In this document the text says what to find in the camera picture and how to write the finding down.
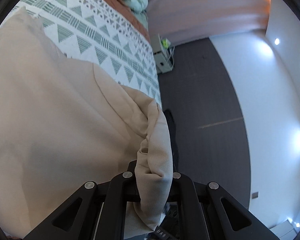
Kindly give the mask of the beige garment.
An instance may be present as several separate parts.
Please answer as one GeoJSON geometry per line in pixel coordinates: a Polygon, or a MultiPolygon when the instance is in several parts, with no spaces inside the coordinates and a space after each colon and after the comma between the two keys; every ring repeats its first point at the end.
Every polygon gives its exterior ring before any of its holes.
{"type": "Polygon", "coordinates": [[[0,227],[23,238],[87,181],[136,161],[141,202],[125,238],[154,231],[173,177],[157,102],[99,65],[67,58],[24,8],[0,27],[0,227]]]}

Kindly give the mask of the white patterned bed blanket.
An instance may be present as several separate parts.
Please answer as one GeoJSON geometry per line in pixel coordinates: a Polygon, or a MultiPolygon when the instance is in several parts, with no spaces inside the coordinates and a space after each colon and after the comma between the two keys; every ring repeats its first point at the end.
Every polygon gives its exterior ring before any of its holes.
{"type": "Polygon", "coordinates": [[[153,50],[146,38],[105,0],[20,0],[43,22],[45,35],[68,58],[98,64],[116,82],[161,103],[153,50]]]}

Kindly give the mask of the pink curtain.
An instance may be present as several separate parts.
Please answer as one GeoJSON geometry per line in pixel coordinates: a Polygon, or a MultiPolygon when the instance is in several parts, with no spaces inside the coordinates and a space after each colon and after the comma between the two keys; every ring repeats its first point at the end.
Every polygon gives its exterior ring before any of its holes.
{"type": "Polygon", "coordinates": [[[173,45],[266,29],[270,0],[148,0],[148,30],[173,45]]]}

